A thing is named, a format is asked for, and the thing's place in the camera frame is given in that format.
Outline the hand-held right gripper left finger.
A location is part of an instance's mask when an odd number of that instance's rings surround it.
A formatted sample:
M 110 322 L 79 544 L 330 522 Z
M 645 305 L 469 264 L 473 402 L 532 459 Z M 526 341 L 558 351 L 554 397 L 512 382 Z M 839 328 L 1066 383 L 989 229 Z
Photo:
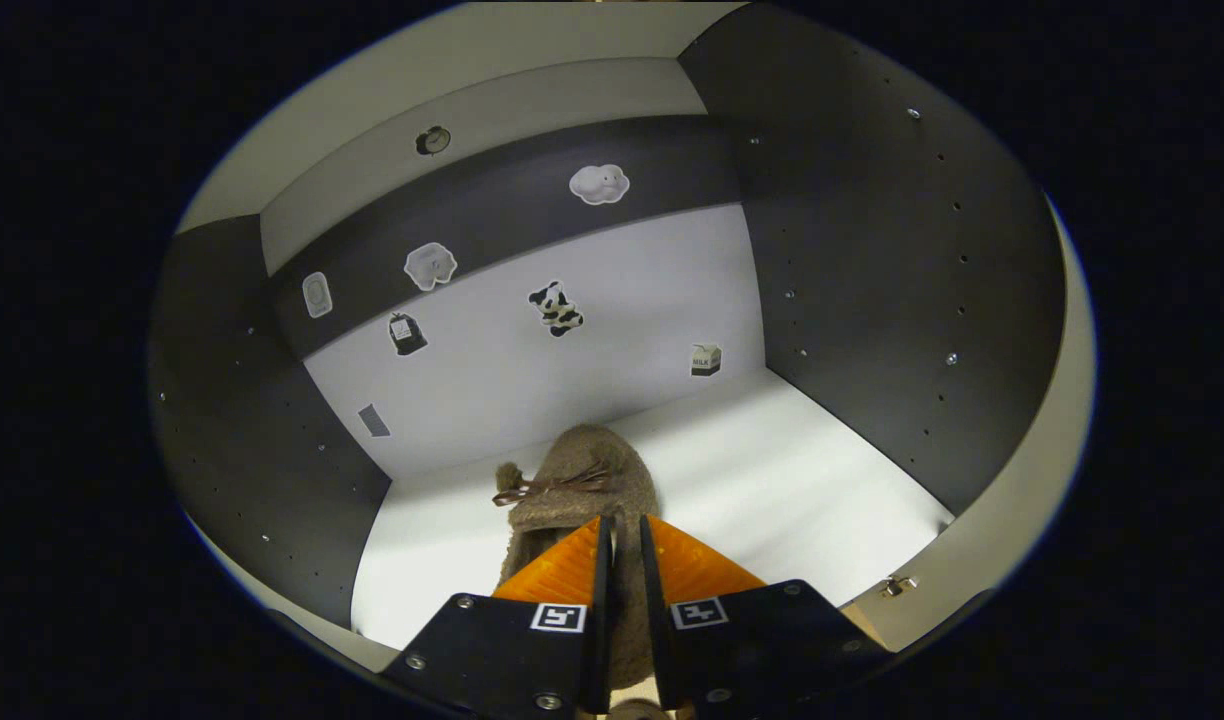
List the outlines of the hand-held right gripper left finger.
M 588 541 L 581 602 L 452 594 L 379 682 L 437 716 L 603 714 L 613 524 L 599 516 L 565 539 Z

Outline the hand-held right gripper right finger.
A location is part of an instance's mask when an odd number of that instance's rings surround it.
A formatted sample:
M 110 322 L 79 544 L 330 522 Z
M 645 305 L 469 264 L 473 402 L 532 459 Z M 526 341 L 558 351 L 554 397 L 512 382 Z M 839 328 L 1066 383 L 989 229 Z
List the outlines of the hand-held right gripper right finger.
M 641 562 L 659 700 L 681 716 L 809 716 L 887 650 L 803 579 L 763 582 L 656 516 Z

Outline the brown fuzzy shoe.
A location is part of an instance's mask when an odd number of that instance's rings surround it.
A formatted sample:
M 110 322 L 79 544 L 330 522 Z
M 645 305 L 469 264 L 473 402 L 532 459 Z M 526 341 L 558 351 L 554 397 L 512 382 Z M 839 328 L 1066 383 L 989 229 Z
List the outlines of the brown fuzzy shoe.
M 625 691 L 652 675 L 647 585 L 641 562 L 640 519 L 661 514 L 652 475 L 638 451 L 612 429 L 581 424 L 567 429 L 524 478 L 517 462 L 496 469 L 494 504 L 510 524 L 498 589 L 532 561 L 599 516 L 608 516 L 614 560 L 610 594 L 610 688 Z

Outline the white shoe cabinet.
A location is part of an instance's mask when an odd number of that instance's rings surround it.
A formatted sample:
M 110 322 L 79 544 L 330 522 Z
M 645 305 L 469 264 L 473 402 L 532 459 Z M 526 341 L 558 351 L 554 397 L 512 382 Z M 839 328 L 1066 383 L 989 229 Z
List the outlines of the white shoe cabinet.
M 769 370 L 956 516 L 1047 396 L 1040 186 L 972 114 L 803 13 L 565 61 L 376 124 L 264 209 L 176 231 L 149 392 L 224 568 L 368 664 L 393 479 Z

